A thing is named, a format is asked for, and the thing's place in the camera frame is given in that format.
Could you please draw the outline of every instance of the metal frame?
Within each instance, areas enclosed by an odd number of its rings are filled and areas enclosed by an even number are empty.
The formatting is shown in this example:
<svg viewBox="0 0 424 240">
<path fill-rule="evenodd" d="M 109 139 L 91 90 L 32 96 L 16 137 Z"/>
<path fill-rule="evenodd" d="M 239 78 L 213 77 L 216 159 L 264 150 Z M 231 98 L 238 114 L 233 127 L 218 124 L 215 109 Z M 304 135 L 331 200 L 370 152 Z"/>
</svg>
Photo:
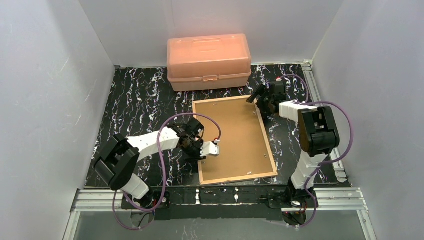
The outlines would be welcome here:
<svg viewBox="0 0 424 240">
<path fill-rule="evenodd" d="M 364 200 L 360 188 L 354 187 L 339 187 L 339 188 L 316 188 L 316 197 L 319 207 L 318 211 L 337 211 L 337 210 L 357 210 L 367 211 L 367 203 Z M 72 212 L 112 212 L 112 201 L 114 198 L 112 190 L 78 190 L 75 200 L 72 205 Z M 121 209 L 121 199 L 123 198 L 122 191 L 118 191 L 115 201 L 115 211 L 117 212 L 132 212 L 136 209 Z M 232 206 L 241 206 L 243 203 L 225 204 Z M 282 212 L 297 212 L 297 208 L 282 208 Z"/>
<path fill-rule="evenodd" d="M 273 62 L 271 64 L 288 64 L 282 62 Z M 309 93 L 313 101 L 320 101 L 321 96 L 318 92 L 317 84 L 315 82 L 312 65 L 309 61 L 295 62 L 302 67 L 305 81 L 309 86 Z M 339 150 L 334 149 L 330 154 L 331 159 L 337 159 L 340 156 Z M 333 163 L 333 168 L 340 183 L 347 181 L 345 168 L 341 161 Z M 371 225 L 368 216 L 368 206 L 364 200 L 364 196 L 360 188 L 344 187 L 344 188 L 315 188 L 317 201 L 319 207 L 318 211 L 341 211 L 351 210 L 356 211 L 358 219 L 362 226 L 363 234 L 366 240 L 376 240 L 373 226 Z M 64 240 L 73 240 L 77 231 L 78 222 L 80 220 L 81 212 L 112 212 L 114 192 L 109 189 L 84 189 L 78 190 L 72 204 L 69 221 L 63 236 Z M 132 212 L 132 209 L 121 209 L 121 201 L 123 193 L 119 191 L 116 195 L 115 211 L 117 212 Z M 283 212 L 298 211 L 294 208 L 282 208 Z"/>
</svg>

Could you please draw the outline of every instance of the black table surface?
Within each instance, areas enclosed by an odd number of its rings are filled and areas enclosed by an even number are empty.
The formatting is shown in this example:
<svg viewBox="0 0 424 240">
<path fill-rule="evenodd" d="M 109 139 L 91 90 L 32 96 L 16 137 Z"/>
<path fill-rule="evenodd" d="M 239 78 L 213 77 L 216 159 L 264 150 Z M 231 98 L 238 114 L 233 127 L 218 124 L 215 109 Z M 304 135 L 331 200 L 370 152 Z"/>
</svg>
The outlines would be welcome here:
<svg viewBox="0 0 424 240">
<path fill-rule="evenodd" d="M 162 123 L 175 114 L 193 112 L 193 101 L 250 95 L 260 84 L 274 81 L 282 75 L 297 74 L 304 77 L 300 64 L 252 65 L 251 70 L 252 74 L 245 87 L 183 92 L 173 91 L 168 82 L 166 67 L 116 70 L 93 156 L 114 134 L 121 133 L 127 137 L 148 134 L 159 130 Z M 306 100 L 306 86 L 293 77 L 286 77 L 284 81 L 287 83 L 288 98 Z M 183 123 L 188 119 L 189 116 L 183 116 L 176 122 Z M 264 125 L 278 175 L 218 185 L 287 184 L 297 167 L 301 153 L 298 125 L 277 115 L 265 119 Z M 197 163 L 185 161 L 180 149 L 168 151 L 164 156 L 167 186 L 200 185 Z M 134 173 L 150 186 L 162 185 L 159 155 L 155 154 L 139 161 Z M 330 164 L 321 168 L 315 183 L 338 183 L 335 171 Z M 90 167 L 85 186 L 102 188 L 107 187 L 107 184 Z"/>
</svg>

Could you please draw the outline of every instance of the brown cardboard backing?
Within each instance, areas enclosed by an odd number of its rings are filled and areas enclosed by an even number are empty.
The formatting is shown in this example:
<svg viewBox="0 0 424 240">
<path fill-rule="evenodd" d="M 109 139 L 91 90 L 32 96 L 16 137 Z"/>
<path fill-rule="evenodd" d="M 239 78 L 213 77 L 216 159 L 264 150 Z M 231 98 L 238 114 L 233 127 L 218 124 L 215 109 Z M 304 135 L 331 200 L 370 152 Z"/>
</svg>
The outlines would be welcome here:
<svg viewBox="0 0 424 240">
<path fill-rule="evenodd" d="M 249 96 L 236 96 L 193 102 L 193 112 L 204 114 L 221 127 L 219 156 L 208 156 L 198 163 L 201 185 L 272 177 L 277 168 L 261 113 Z M 213 141 L 217 127 L 196 116 L 204 126 L 203 139 Z"/>
</svg>

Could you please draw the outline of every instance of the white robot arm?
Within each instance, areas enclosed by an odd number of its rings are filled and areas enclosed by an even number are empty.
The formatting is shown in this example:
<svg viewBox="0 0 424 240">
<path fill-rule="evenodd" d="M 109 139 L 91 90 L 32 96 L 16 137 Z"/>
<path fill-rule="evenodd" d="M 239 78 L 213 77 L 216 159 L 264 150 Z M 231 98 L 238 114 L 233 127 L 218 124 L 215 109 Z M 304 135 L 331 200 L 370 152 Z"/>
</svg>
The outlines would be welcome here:
<svg viewBox="0 0 424 240">
<path fill-rule="evenodd" d="M 209 155 L 218 156 L 220 148 L 217 141 L 204 142 L 199 136 L 202 131 L 204 126 L 195 118 L 191 118 L 187 124 L 169 124 L 160 133 L 161 149 L 181 148 L 195 160 Z M 130 137 L 114 135 L 96 156 L 94 170 L 113 191 L 121 189 L 140 200 L 150 188 L 133 171 L 140 160 L 158 153 L 158 134 L 155 131 Z"/>
<path fill-rule="evenodd" d="M 256 105 L 262 116 L 278 113 L 280 117 L 294 121 L 299 126 L 299 143 L 301 148 L 297 168 L 287 183 L 285 202 L 304 202 L 313 192 L 314 178 L 319 164 L 340 143 L 339 132 L 329 106 L 301 105 L 297 100 L 287 100 L 286 86 L 282 81 L 269 83 L 269 88 L 260 85 L 247 99 Z"/>
</svg>

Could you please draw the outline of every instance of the purple cable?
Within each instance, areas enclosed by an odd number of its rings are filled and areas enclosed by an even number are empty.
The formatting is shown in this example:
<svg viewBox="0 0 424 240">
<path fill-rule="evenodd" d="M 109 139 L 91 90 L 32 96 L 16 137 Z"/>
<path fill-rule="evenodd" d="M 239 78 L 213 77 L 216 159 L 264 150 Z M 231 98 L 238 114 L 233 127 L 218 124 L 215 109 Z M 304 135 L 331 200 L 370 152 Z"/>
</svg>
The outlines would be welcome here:
<svg viewBox="0 0 424 240">
<path fill-rule="evenodd" d="M 305 102 L 307 103 L 309 101 L 309 88 L 308 88 L 308 85 L 306 84 L 306 81 L 303 78 L 301 78 L 301 76 L 296 75 L 296 74 L 287 74 L 287 75 L 279 76 L 280 79 L 283 79 L 285 77 L 295 77 L 302 82 L 302 84 L 304 85 L 305 90 L 306 90 L 306 100 L 305 100 Z"/>
<path fill-rule="evenodd" d="M 132 199 L 130 199 L 130 197 L 128 196 L 128 194 L 126 193 L 126 192 L 124 192 L 124 191 L 122 191 L 123 192 L 123 195 L 125 196 L 125 198 L 126 198 L 126 200 L 134 207 L 134 208 L 136 208 L 136 209 L 138 209 L 138 210 L 140 210 L 140 211 L 142 211 L 142 212 L 145 212 L 145 213 L 149 213 L 149 212 L 152 212 L 152 211 L 154 211 L 155 209 L 157 209 L 158 207 L 159 207 L 159 205 L 161 205 L 161 203 L 162 203 L 162 199 L 164 199 L 164 196 L 165 196 L 165 190 L 166 190 L 166 188 L 167 188 L 167 184 L 166 184 L 166 182 L 167 182 L 167 172 L 166 172 L 166 169 L 165 169 L 165 160 L 164 160 L 164 153 L 162 152 L 162 147 L 161 147 L 161 139 L 160 139 L 160 137 L 161 137 L 161 132 L 162 132 L 162 130 L 167 126 L 167 124 L 172 120 L 172 119 L 174 119 L 174 118 L 176 118 L 176 117 L 180 117 L 180 116 L 187 116 L 187 115 L 196 115 L 196 116 L 200 116 L 200 117 L 204 117 L 204 118 L 206 118 L 206 119 L 208 119 L 208 120 L 210 120 L 211 122 L 213 122 L 215 125 L 216 125 L 216 127 L 218 128 L 218 131 L 219 131 L 219 136 L 216 138 L 216 139 L 220 139 L 221 138 L 221 128 L 220 128 L 220 126 L 218 125 L 218 123 L 216 122 L 216 121 L 214 121 L 212 118 L 210 118 L 210 117 L 208 117 L 208 116 L 206 116 L 206 115 L 203 115 L 203 114 L 200 114 L 200 113 L 193 113 L 193 112 L 187 112 L 187 113 L 179 113 L 179 114 L 176 114 L 176 115 L 174 115 L 174 116 L 172 116 L 172 117 L 170 117 L 170 118 L 168 118 L 168 120 L 166 120 L 163 124 L 162 124 L 162 126 L 160 127 L 160 129 L 159 129 L 159 134 L 157 135 L 157 139 L 156 139 L 156 144 L 157 144 L 157 149 L 159 150 L 159 158 L 160 158 L 160 163 L 161 163 L 161 165 L 162 165 L 162 177 L 163 177 L 163 185 L 162 185 L 162 193 L 160 194 L 160 198 L 159 198 L 159 200 L 157 201 L 157 204 L 155 205 L 155 206 L 153 206 L 152 208 L 142 208 L 142 207 L 139 207 L 139 206 L 137 206 L 134 202 L 133 202 L 133 200 Z"/>
<path fill-rule="evenodd" d="M 344 151 L 344 153 L 339 158 L 337 158 L 336 160 L 323 161 L 319 165 L 333 164 L 333 163 L 336 163 L 336 162 L 344 159 L 346 157 L 346 155 L 350 152 L 350 150 L 352 148 L 352 144 L 354 143 L 354 135 L 355 135 L 354 134 L 354 126 L 352 125 L 351 118 L 348 116 L 346 111 L 341 106 L 339 106 L 338 104 L 335 104 L 334 102 L 315 101 L 315 102 L 302 103 L 301 105 L 315 105 L 315 104 L 327 104 L 327 105 L 332 105 L 332 106 L 338 108 L 340 110 L 340 112 L 342 112 L 344 114 L 344 116 L 347 119 L 347 123 L 349 124 L 350 139 L 349 139 L 349 144 L 347 145 L 346 151 Z"/>
<path fill-rule="evenodd" d="M 312 198 L 313 200 L 313 213 L 312 216 L 310 216 L 309 220 L 307 222 L 305 222 L 302 225 L 299 225 L 300 228 L 306 227 L 308 224 L 310 224 L 312 222 L 312 220 L 315 218 L 315 214 L 317 213 L 317 199 L 315 198 L 315 196 L 308 190 L 308 183 L 309 181 L 312 179 L 312 177 L 318 173 L 318 171 L 320 170 L 322 165 L 326 165 L 326 164 L 332 164 L 332 163 L 336 163 L 340 160 L 342 160 L 343 158 L 346 157 L 346 155 L 350 152 L 351 148 L 352 148 L 352 144 L 354 143 L 354 127 L 352 126 L 352 121 L 350 119 L 350 117 L 348 116 L 348 114 L 346 113 L 346 111 L 339 105 L 330 102 L 330 101 L 315 101 L 315 102 L 308 102 L 308 103 L 302 103 L 302 105 L 315 105 L 315 104 L 327 104 L 327 105 L 332 105 L 336 108 L 338 108 L 346 117 L 347 122 L 349 123 L 349 130 L 350 130 L 350 138 L 349 138 L 349 144 L 347 145 L 346 151 L 344 151 L 344 153 L 338 157 L 336 160 L 331 160 L 331 161 L 323 161 L 320 164 L 318 164 L 318 167 L 315 169 L 315 171 L 313 171 L 313 173 L 308 177 L 308 179 L 305 181 L 304 184 L 304 188 L 307 194 L 309 194 L 309 196 Z"/>
<path fill-rule="evenodd" d="M 117 198 L 117 192 L 118 191 L 115 191 L 115 194 L 113 195 L 112 212 L 113 212 L 113 216 L 115 217 L 117 223 L 119 225 L 121 225 L 121 227 L 123 227 L 124 229 L 132 230 L 132 231 L 138 231 L 138 230 L 146 228 L 147 226 L 149 226 L 153 222 L 153 221 L 151 221 L 151 222 L 149 222 L 148 224 L 146 224 L 145 226 L 142 226 L 142 227 L 130 227 L 130 226 L 123 224 L 121 222 L 121 220 L 119 219 L 117 212 L 115 211 L 115 199 Z"/>
</svg>

